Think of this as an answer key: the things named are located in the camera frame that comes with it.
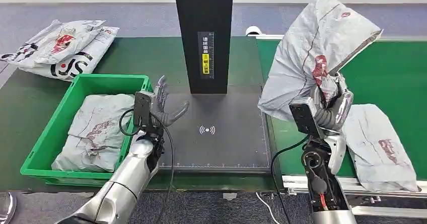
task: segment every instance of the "package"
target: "package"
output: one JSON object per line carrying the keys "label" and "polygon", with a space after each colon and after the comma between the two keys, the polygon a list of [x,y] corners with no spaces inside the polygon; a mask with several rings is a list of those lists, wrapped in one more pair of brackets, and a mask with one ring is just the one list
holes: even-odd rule
{"label": "package", "polygon": [[86,47],[101,31],[104,21],[82,20],[50,26],[22,45],[16,53],[3,54],[0,60],[19,68],[58,64]]}
{"label": "package", "polygon": [[[62,152],[53,170],[114,172],[124,140],[119,128],[120,116],[133,108],[134,96],[90,95],[74,116]],[[122,120],[126,129],[132,114]]]}
{"label": "package", "polygon": [[360,184],[369,191],[418,191],[416,173],[387,115],[352,105],[342,134]]}
{"label": "package", "polygon": [[293,121],[289,103],[319,86],[326,103],[337,94],[335,73],[382,30],[337,0],[314,0],[295,19],[274,55],[258,108]]}
{"label": "package", "polygon": [[83,50],[58,64],[39,64],[32,68],[19,67],[19,69],[63,81],[72,81],[81,73],[90,74],[107,52],[118,30],[119,28],[115,27],[102,27],[95,39]]}

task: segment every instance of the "table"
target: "table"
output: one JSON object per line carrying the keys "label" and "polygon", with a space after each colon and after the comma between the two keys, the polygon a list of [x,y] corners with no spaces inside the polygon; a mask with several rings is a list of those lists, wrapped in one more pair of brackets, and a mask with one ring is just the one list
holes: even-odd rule
{"label": "table", "polygon": [[[261,86],[262,73],[255,38],[231,40],[229,86]],[[146,74],[151,81],[161,75],[171,86],[188,86],[179,37],[117,38],[94,73]],[[20,167],[55,111],[69,83],[17,70],[0,89],[0,191],[33,192],[96,191],[99,188],[49,186],[22,176]],[[149,190],[166,189],[169,172],[157,174]],[[177,190],[272,190],[268,175],[180,174],[174,178]]]}
{"label": "table", "polygon": [[[262,37],[233,37],[230,51],[230,86],[261,86],[266,80],[278,39]],[[355,103],[377,104],[390,117],[412,159],[419,185],[427,186],[427,167],[423,165],[423,145],[418,136],[422,132],[422,111],[426,95],[420,94],[427,86],[424,77],[427,66],[420,52],[426,42],[377,42],[358,55],[343,70],[349,87],[355,94]],[[94,73],[147,74],[150,79],[168,76],[170,85],[187,86],[181,38],[117,38],[102,58]],[[409,88],[402,88],[396,79],[403,79]],[[98,188],[47,186],[42,181],[22,176],[19,169],[56,109],[69,83],[43,78],[17,70],[0,89],[0,191],[93,191]],[[391,96],[389,92],[399,91]],[[410,97],[413,104],[401,111]],[[293,124],[269,119],[269,135],[277,149],[300,140],[303,135]],[[307,183],[300,164],[301,150],[292,150],[280,157],[284,186],[306,191]],[[372,194],[363,191],[355,180],[351,159],[346,156],[340,172],[341,183],[349,193]],[[168,173],[158,174],[148,189],[165,189]],[[237,174],[177,174],[177,190],[273,190],[266,175]]]}

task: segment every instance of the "red wire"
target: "red wire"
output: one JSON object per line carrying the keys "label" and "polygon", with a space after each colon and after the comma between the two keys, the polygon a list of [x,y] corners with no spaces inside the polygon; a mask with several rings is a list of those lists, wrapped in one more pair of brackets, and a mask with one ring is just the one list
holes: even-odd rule
{"label": "red wire", "polygon": [[323,208],[327,208],[324,194],[320,194],[320,202],[322,203]]}

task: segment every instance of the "white cable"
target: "white cable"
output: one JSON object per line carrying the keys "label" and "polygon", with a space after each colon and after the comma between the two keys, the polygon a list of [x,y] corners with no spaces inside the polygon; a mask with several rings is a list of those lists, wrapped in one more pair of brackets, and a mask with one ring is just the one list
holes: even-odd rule
{"label": "white cable", "polygon": [[273,215],[273,212],[271,211],[270,206],[269,206],[265,201],[263,201],[263,200],[261,199],[261,197],[259,197],[258,192],[255,192],[255,194],[256,194],[256,196],[258,197],[258,199],[259,199],[262,203],[264,203],[264,205],[266,205],[266,206],[267,206],[268,210],[270,211],[271,218],[273,218],[273,221],[274,221],[276,224],[280,224],[280,223],[276,220],[276,218],[274,218],[274,215]]}

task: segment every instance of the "gray floor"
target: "gray floor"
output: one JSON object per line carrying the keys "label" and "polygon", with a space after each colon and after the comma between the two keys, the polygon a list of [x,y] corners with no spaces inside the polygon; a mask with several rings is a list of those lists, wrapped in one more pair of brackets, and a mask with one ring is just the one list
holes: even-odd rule
{"label": "gray floor", "polygon": [[[256,25],[267,34],[284,34],[304,5],[234,5],[232,35],[244,35],[247,27]],[[425,5],[354,5],[350,6],[384,28],[385,36],[427,36]],[[0,53],[14,52],[24,41],[54,19],[72,21],[103,19],[120,27],[119,37],[179,36],[174,4],[66,4],[66,5],[0,5]],[[0,62],[0,87],[15,70]],[[153,223],[164,193],[144,193],[129,223]],[[82,194],[34,193],[18,195],[18,210],[13,224],[54,223],[76,210],[87,200]],[[272,204],[280,223],[285,223],[277,199]],[[292,223],[311,223],[307,196],[289,196],[286,206]],[[397,204],[426,208],[425,203],[404,201]],[[419,219],[358,217],[359,223],[422,223]],[[239,193],[232,201],[217,192],[174,192],[163,223],[273,223],[268,210],[254,193]]]}
{"label": "gray floor", "polygon": [[[286,224],[278,198],[271,194],[262,198],[272,208],[277,221]],[[55,223],[83,205],[91,193],[17,193],[18,206],[12,224]],[[152,224],[158,218],[165,193],[143,193],[135,207],[129,224]],[[284,197],[285,206],[292,224],[313,223],[310,218],[308,195]],[[396,201],[384,199],[381,206],[426,208],[425,201]],[[421,219],[357,216],[359,224],[425,224]],[[223,199],[220,192],[171,192],[169,203],[160,223],[173,224],[274,224],[268,209],[257,199],[255,193],[240,192],[233,200]]]}

